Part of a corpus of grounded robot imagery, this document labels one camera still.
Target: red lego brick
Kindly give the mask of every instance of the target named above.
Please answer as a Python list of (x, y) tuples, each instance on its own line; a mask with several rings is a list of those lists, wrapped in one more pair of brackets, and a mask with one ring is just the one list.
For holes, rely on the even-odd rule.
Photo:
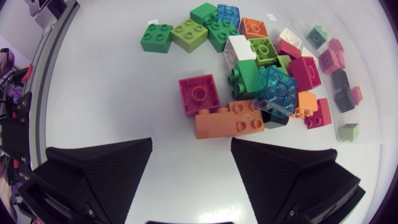
[(297, 93), (321, 85), (317, 65), (312, 57), (299, 57), (289, 62), (289, 73), (297, 80)]
[(221, 106), (212, 74), (179, 80), (178, 84), (187, 116), (194, 116), (202, 109), (215, 110)]
[(336, 38), (332, 38), (329, 41), (329, 48), (331, 48), (335, 52), (344, 53), (344, 48), (341, 46), (340, 41)]
[(361, 88), (359, 86), (356, 86), (354, 88), (350, 88), (349, 90), (354, 97), (355, 105), (358, 106), (359, 103), (363, 100)]
[(304, 122), (307, 129), (319, 128), (331, 124), (331, 116), (327, 98), (317, 100), (318, 111), (313, 116), (305, 117)]
[(319, 56), (319, 64), (325, 74), (332, 74), (340, 68), (338, 57), (332, 49), (328, 48)]
[(279, 55), (288, 55), (292, 60), (301, 57), (301, 50), (285, 40), (280, 40), (275, 46), (275, 49)]

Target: black mesh fabric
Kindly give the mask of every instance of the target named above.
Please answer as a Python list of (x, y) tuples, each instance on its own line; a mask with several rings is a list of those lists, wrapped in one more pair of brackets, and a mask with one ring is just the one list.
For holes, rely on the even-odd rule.
[(152, 140), (140, 139), (46, 154), (80, 170), (111, 223), (124, 223), (151, 152)]

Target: pile of lego bricks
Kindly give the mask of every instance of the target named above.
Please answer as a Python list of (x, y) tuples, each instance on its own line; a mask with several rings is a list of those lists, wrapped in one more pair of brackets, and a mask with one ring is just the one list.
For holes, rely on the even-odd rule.
[[(141, 45), (147, 52), (167, 53), (173, 41), (191, 53), (206, 39), (216, 52), (223, 52), (231, 69), (228, 83), (236, 101), (221, 107), (212, 74), (179, 80), (183, 109), (187, 116), (195, 117), (198, 139), (278, 128), (285, 126), (289, 118), (303, 119), (308, 129), (331, 124), (327, 98), (317, 99), (308, 92), (321, 85), (318, 59), (308, 49), (299, 49), (302, 41), (288, 28), (274, 45), (264, 22), (241, 19), (236, 6), (204, 3), (174, 28), (150, 24)], [(328, 37), (322, 27), (315, 26), (306, 39), (318, 49)], [(359, 103), (361, 91), (358, 86), (349, 87), (340, 42), (331, 39), (328, 45), (320, 56), (320, 66), (324, 73), (332, 73), (333, 84), (339, 90), (335, 101), (344, 113)]]

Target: white table surface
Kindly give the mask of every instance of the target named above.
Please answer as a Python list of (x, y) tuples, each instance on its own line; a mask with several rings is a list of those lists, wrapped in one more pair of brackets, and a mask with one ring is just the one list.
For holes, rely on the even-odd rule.
[[(200, 1), (79, 1), (52, 75), (47, 104), (47, 147), (77, 148), (152, 137), (153, 152), (126, 223), (256, 223), (230, 152), (231, 138), (196, 140), (195, 119), (184, 115), (178, 80), (212, 73), (221, 104), (233, 100), (223, 54), (209, 41), (191, 54), (172, 43), (168, 54), (144, 52), (147, 21), (178, 25)], [(210, 1), (217, 5), (220, 2)], [(294, 30), (277, 2), (237, 5), (241, 16), (266, 23), (271, 39)], [(277, 21), (270, 21), (272, 13)], [(311, 92), (326, 97), (320, 86)], [(366, 191), (345, 223), (361, 223), (371, 202), (380, 145), (341, 144), (328, 125), (307, 130), (303, 120), (239, 136), (250, 141), (338, 151), (337, 163)]]

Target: dark green lego brick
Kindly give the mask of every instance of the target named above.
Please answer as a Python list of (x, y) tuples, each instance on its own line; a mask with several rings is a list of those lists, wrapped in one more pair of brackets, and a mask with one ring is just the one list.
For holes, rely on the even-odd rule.
[(235, 99), (255, 99), (260, 76), (259, 70), (264, 70), (264, 67), (257, 68), (254, 60), (236, 62), (228, 77), (228, 83), (233, 86), (232, 95)]
[(322, 26), (315, 25), (305, 38), (315, 49), (319, 49), (328, 40), (328, 33), (323, 31)]
[(206, 28), (215, 23), (217, 18), (217, 7), (207, 2), (190, 12), (190, 19)]
[(207, 27), (208, 39), (217, 53), (223, 52), (229, 35), (239, 35), (230, 21), (217, 22)]
[(172, 44), (172, 36), (170, 34), (173, 26), (162, 24), (151, 24), (145, 31), (140, 41), (142, 48), (146, 52), (169, 52), (170, 45)]
[(257, 66), (271, 65), (278, 56), (275, 47), (268, 38), (249, 39), (252, 50), (256, 53)]

